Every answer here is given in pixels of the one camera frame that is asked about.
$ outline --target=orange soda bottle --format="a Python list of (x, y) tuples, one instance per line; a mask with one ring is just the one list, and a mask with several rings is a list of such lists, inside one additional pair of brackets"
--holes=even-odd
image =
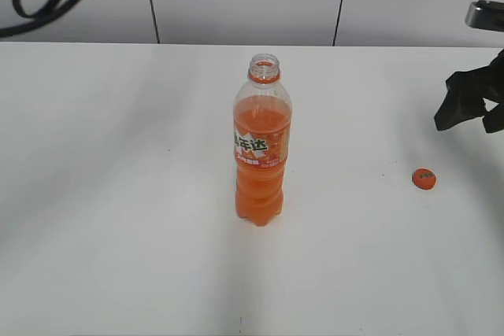
[(265, 226), (282, 211), (292, 104), (271, 54), (252, 58), (235, 99), (236, 212)]

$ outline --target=metal robot arm part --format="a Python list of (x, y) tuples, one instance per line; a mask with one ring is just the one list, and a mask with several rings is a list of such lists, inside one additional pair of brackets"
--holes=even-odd
[[(504, 3), (473, 2), (465, 22), (471, 28), (504, 31)], [(447, 80), (447, 89), (434, 116), (439, 131), (477, 117), (483, 117), (487, 133), (504, 130), (504, 50), (486, 67), (455, 72)], [(488, 111), (484, 99), (497, 105)]]

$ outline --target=bottle neck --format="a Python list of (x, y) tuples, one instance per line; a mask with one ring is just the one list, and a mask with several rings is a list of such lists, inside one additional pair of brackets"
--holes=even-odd
[(280, 63), (271, 54), (259, 54), (252, 58), (249, 79), (259, 84), (273, 84), (280, 80)]

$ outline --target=orange soda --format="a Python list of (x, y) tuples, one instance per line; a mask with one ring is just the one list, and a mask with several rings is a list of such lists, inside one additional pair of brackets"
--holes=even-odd
[(271, 54), (252, 58), (235, 99), (236, 212), (265, 226), (282, 211), (292, 104)]

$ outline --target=orange bottle cap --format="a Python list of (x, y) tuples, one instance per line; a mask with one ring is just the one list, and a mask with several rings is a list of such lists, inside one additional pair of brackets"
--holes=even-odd
[(413, 184), (423, 190), (432, 189), (435, 185), (434, 172), (425, 168), (417, 169), (415, 173), (413, 173)]

